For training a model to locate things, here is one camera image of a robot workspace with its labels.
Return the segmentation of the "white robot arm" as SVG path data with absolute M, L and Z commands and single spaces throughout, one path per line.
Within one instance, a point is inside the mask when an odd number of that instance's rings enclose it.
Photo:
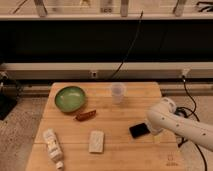
M 146 114 L 149 131 L 157 135 L 167 129 L 213 151 L 213 126 L 175 115 L 176 108 L 175 102 L 167 97 L 151 106 Z

